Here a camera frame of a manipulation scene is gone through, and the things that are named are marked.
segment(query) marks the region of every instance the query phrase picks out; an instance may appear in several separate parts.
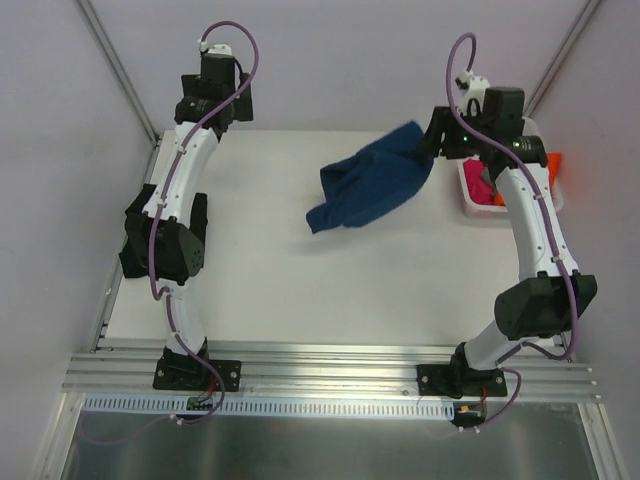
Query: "metal floor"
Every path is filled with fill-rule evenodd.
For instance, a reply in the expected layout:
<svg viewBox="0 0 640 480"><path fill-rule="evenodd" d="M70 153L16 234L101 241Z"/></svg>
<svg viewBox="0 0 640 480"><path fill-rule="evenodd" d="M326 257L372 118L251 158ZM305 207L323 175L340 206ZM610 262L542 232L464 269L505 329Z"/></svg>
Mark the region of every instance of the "metal floor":
<svg viewBox="0 0 640 480"><path fill-rule="evenodd" d="M118 439L151 419L87 413L84 432ZM582 425L578 408L568 404L515 405L480 434L459 433L445 421L396 419L220 416L196 427L160 422L121 445L77 443L62 478L597 479Z"/></svg>

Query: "blue towel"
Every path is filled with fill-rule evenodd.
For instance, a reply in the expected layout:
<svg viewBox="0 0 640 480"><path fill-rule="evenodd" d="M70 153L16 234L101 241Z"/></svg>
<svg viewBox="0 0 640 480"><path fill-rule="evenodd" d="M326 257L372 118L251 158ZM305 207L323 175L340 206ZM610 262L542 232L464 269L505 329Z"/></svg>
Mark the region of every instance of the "blue towel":
<svg viewBox="0 0 640 480"><path fill-rule="evenodd" d="M307 213L311 231L363 227L418 193L433 167L432 157L415 154L422 136L409 122L320 170L326 202Z"/></svg>

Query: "gray wall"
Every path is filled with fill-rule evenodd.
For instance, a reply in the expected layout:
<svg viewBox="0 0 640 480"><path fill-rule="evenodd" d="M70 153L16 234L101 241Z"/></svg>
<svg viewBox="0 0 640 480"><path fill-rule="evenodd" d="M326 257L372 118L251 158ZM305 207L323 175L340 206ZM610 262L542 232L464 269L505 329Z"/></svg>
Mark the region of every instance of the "gray wall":
<svg viewBox="0 0 640 480"><path fill-rule="evenodd" d="M570 57L536 120L565 153L562 224L599 293L581 322L631 477L640 475L640 4L608 0Z"/></svg>
<svg viewBox="0 0 640 480"><path fill-rule="evenodd" d="M173 129L180 75L197 72L196 39L219 20L253 32L261 66L255 122L234 128L384 131L428 123L444 101L449 49L478 34L476 70L530 91L585 0L94 0L158 131ZM242 34L225 28L245 69ZM468 47L461 49L460 68Z"/></svg>
<svg viewBox="0 0 640 480"><path fill-rule="evenodd" d="M85 345L149 141L71 0L0 7L0 478Z"/></svg>

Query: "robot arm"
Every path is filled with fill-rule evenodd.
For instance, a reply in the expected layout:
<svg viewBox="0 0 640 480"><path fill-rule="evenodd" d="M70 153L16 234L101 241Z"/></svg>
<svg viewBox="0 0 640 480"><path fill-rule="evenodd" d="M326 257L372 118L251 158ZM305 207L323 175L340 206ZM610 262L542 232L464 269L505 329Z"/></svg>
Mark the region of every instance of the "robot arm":
<svg viewBox="0 0 640 480"><path fill-rule="evenodd" d="M495 384L499 364L519 345L571 329L569 293L552 254L545 214L550 217L562 264L571 277L578 315L597 290L592 275L580 274L564 241L551 198L542 140L523 136L524 92L518 88L492 88L484 78L470 71L463 72L456 84L462 90L456 108L464 121L507 147L526 164L542 192L547 212L543 212L523 170L509 156L469 135L448 106L435 107L416 154L447 159L479 156L505 200L520 267L520 283L498 295L491 324L480 335L458 346L448 369L438 367L434 375L428 376L430 384L440 382L432 385L435 391L451 396L477 395L490 383Z"/></svg>
<svg viewBox="0 0 640 480"><path fill-rule="evenodd" d="M154 379L154 387L159 389L200 389L203 379L208 382L201 362L190 354L208 360L207 339L193 289L193 277L204 263L207 226L207 196L196 193L197 182L229 125L253 120L250 88L222 108L238 88L236 68L240 70L239 84L246 83L250 75L239 68L229 46L209 47L200 42L200 53L200 74L182 76L184 98L176 105L177 126L169 157L175 160L165 167L157 186L145 186L134 202L142 207L133 209L132 205L125 222L137 261L147 271L149 240L157 225L154 270L160 292L168 292L171 297L171 301L163 302L171 332L158 362L157 372L162 372L162 378L157 373ZM211 115L214 109L218 113Z"/></svg>

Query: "plastic bin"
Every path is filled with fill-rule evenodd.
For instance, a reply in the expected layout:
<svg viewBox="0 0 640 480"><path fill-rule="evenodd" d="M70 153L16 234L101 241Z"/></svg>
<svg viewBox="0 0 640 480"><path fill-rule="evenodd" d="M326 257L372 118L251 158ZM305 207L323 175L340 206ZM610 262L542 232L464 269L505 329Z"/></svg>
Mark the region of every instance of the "plastic bin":
<svg viewBox="0 0 640 480"><path fill-rule="evenodd" d="M538 129L536 123L527 117L525 117L524 120L525 122L523 134L537 135L544 141L544 138L540 134L540 130ZM506 207L500 207L498 205L481 205L471 200L469 189L467 188L467 180L465 178L464 168L462 166L462 164L466 161L466 158L464 160L456 161L458 166L458 176L460 178L460 188L462 191L462 208L464 210L464 214L469 218L506 218ZM551 188L551 196L553 199L553 206L555 207L556 212L559 212L564 206L564 199L562 198L562 188L560 186L559 178L556 178L556 181Z"/></svg>

